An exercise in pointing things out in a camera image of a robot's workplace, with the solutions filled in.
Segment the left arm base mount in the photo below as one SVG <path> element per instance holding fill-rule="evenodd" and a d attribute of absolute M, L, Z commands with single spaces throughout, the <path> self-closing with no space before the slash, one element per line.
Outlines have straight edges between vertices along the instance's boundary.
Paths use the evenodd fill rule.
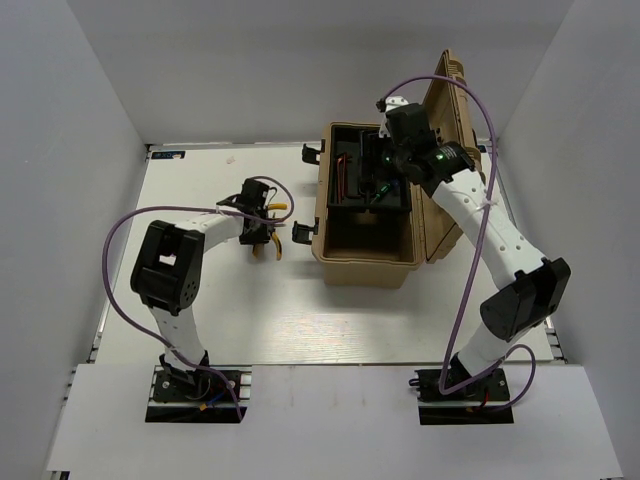
<path fill-rule="evenodd" d="M 145 413 L 148 424 L 239 424 L 231 391 L 205 373 L 190 385 L 156 366 Z"/>

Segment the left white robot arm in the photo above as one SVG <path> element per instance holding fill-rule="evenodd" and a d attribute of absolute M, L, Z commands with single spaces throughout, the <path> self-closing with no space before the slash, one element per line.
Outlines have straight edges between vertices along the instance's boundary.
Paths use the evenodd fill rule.
<path fill-rule="evenodd" d="M 209 364 L 197 333 L 192 304 L 198 294 L 205 253 L 236 239 L 255 247 L 269 243 L 274 228 L 267 225 L 270 187 L 247 179 L 241 191 L 218 203 L 229 214 L 203 213 L 177 224 L 152 222 L 145 233 L 131 275 L 131 289 L 148 307 L 169 345 L 162 364 L 179 370 L 177 387 L 199 399 L 211 387 Z"/>

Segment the long brown hex key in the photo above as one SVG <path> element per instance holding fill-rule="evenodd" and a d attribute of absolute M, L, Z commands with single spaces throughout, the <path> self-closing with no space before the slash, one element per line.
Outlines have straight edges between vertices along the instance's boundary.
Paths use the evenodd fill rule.
<path fill-rule="evenodd" d="M 337 177 L 337 202 L 341 203 L 348 190 L 348 163 L 350 155 L 348 153 L 341 154 L 336 159 L 336 177 Z"/>

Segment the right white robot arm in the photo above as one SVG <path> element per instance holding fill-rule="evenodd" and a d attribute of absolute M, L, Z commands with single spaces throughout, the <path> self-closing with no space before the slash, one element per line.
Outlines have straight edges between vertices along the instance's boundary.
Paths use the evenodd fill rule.
<path fill-rule="evenodd" d="M 441 391 L 472 399 L 517 341 L 555 312 L 571 270 L 564 259 L 547 258 L 490 203 L 467 150 L 455 141 L 438 143 L 421 105 L 391 97 L 384 114 L 392 164 L 475 242 L 497 288 L 480 306 L 480 326 L 462 349 L 447 352 L 443 367 Z"/>

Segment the tan plastic toolbox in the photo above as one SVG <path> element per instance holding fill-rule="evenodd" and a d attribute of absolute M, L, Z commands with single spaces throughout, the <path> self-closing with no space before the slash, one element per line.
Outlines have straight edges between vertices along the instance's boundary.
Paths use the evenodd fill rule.
<path fill-rule="evenodd" d="M 418 186 L 411 187 L 409 213 L 374 214 L 330 210 L 327 206 L 331 126 L 367 123 L 332 122 L 318 150 L 304 147 L 306 163 L 319 168 L 314 221 L 295 223 L 292 239 L 310 246 L 329 285 L 399 288 L 408 274 L 425 263 L 448 255 L 462 235 L 461 228 Z"/>

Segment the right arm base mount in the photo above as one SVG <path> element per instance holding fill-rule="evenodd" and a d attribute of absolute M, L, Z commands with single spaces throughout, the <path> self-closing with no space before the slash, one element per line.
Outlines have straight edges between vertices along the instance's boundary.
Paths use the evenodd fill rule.
<path fill-rule="evenodd" d="M 488 377 L 463 387 L 450 395 L 438 389 L 440 369 L 416 370 L 408 381 L 417 394 L 419 421 L 422 426 L 468 426 L 513 424 L 511 400 L 506 375 L 498 368 Z"/>

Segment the green black screwdriver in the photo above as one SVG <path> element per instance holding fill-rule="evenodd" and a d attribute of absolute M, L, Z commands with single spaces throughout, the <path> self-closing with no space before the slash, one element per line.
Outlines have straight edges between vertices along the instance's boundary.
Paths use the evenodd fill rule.
<path fill-rule="evenodd" d="M 370 199 L 370 202 L 371 203 L 380 202 L 390 192 L 396 195 L 398 190 L 399 190 L 399 184 L 397 182 L 386 183 L 375 191 L 375 193 L 372 195 Z"/>

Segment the yellow needle-nose pliers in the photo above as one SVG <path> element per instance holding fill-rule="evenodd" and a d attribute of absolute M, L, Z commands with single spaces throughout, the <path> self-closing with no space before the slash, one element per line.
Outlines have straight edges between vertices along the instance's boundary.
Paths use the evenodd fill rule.
<path fill-rule="evenodd" d="M 284 218 L 289 212 L 289 205 L 286 203 L 270 203 L 267 205 L 267 212 L 271 219 Z"/>

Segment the yellow diagonal cutter pliers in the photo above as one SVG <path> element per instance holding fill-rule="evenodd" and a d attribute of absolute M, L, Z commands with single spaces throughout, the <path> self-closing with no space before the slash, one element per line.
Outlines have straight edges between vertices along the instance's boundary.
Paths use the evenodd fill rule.
<path fill-rule="evenodd" d="M 283 245 L 278 236 L 277 230 L 283 228 L 285 223 L 276 223 L 273 226 L 267 226 L 267 238 L 268 243 L 272 243 L 275 247 L 276 260 L 281 261 L 283 257 Z M 252 247 L 251 253 L 255 259 L 260 259 L 263 256 L 264 244 L 256 244 Z"/>

